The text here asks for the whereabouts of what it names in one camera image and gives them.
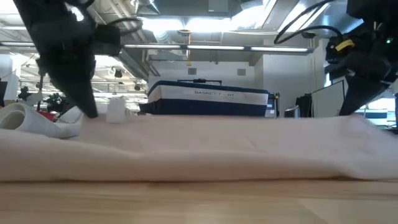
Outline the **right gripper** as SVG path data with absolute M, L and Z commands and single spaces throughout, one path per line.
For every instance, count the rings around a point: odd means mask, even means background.
M 337 52 L 335 47 L 347 39 L 351 39 L 355 46 Z M 349 116 L 389 87 L 381 82 L 392 80 L 392 32 L 379 30 L 331 37 L 325 60 L 328 63 L 325 73 L 332 78 L 349 72 L 356 75 L 346 76 L 348 90 L 339 113 Z

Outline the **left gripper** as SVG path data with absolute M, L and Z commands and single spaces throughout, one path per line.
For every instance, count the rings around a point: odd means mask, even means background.
M 121 50 L 121 31 L 93 21 L 34 21 L 30 37 L 40 55 L 39 67 L 47 67 L 53 85 L 87 117 L 96 118 L 91 86 L 95 54 L 115 56 Z

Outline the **white grey-plaid towel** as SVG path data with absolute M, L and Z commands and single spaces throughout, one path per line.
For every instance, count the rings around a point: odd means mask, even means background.
M 0 129 L 42 134 L 51 138 L 65 139 L 80 134 L 80 124 L 53 122 L 32 107 L 13 103 L 0 109 Z

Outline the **navy fabric basket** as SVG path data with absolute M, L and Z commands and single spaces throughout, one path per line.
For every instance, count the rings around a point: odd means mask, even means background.
M 264 116 L 269 92 L 237 86 L 161 80 L 140 111 L 153 115 Z

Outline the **pink towel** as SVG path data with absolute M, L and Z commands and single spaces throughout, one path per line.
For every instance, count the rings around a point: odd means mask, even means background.
M 330 177 L 398 180 L 398 136 L 360 116 L 84 116 L 65 139 L 0 129 L 0 182 Z

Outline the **white partition board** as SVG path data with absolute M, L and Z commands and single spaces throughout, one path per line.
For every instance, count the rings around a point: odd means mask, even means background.
M 345 83 L 338 81 L 312 93 L 313 117 L 329 118 L 338 116 L 345 100 Z

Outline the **black curtain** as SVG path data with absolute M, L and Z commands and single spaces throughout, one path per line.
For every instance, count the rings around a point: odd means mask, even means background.
M 301 118 L 311 118 L 312 117 L 312 94 L 306 93 L 303 96 L 296 98 L 295 104 L 300 109 Z

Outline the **long ceiling light strip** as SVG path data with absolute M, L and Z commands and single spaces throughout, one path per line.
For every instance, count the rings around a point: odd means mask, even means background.
M 245 52 L 281 52 L 281 53 L 309 53 L 313 49 L 298 47 L 248 47 L 229 45 L 164 45 L 164 44 L 127 44 L 127 49 L 161 49 L 161 50 L 231 50 Z

